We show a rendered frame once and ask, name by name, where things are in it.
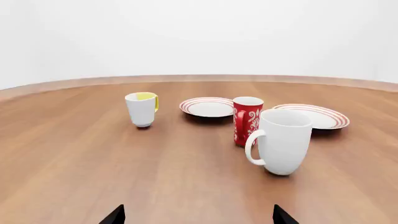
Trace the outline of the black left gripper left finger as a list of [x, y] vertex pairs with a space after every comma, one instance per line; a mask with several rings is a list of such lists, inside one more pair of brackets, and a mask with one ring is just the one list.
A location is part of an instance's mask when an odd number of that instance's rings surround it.
[[124, 205], [119, 205], [98, 224], [124, 224], [124, 222], [125, 222]]

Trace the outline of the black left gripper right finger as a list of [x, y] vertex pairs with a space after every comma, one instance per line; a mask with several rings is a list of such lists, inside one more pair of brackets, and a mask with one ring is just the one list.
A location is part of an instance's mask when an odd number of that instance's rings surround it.
[[274, 205], [273, 222], [274, 224], [299, 224], [279, 205]]

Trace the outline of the red white patterned mug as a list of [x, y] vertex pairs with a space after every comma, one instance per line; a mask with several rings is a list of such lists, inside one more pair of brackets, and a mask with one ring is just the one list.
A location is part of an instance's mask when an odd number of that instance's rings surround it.
[[248, 137], [259, 128], [264, 101], [253, 96], [233, 99], [234, 143], [244, 147]]

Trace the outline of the white mug yellow interior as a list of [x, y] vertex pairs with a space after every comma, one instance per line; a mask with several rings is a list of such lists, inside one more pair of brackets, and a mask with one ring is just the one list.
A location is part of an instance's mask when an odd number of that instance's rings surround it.
[[155, 93], [130, 93], [125, 96], [125, 101], [131, 121], [135, 126], [146, 128], [154, 122], [155, 113], [159, 109], [159, 98]]

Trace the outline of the plain white mug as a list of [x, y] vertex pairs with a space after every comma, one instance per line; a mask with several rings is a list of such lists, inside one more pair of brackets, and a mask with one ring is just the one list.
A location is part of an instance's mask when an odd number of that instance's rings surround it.
[[290, 175], [303, 162], [312, 135], [312, 120], [299, 111], [269, 109], [260, 114], [259, 129], [247, 139], [249, 162], [275, 175]]

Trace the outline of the white plate red striped rim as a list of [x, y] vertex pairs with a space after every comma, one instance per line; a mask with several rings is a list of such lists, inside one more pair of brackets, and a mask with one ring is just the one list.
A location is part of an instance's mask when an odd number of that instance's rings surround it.
[[184, 113], [199, 117], [218, 118], [233, 115], [233, 101], [214, 96], [187, 99], [180, 103], [179, 108]]
[[294, 110], [303, 113], [313, 121], [314, 129], [334, 130], [345, 128], [349, 125], [348, 117], [340, 112], [307, 104], [282, 104], [273, 109]]

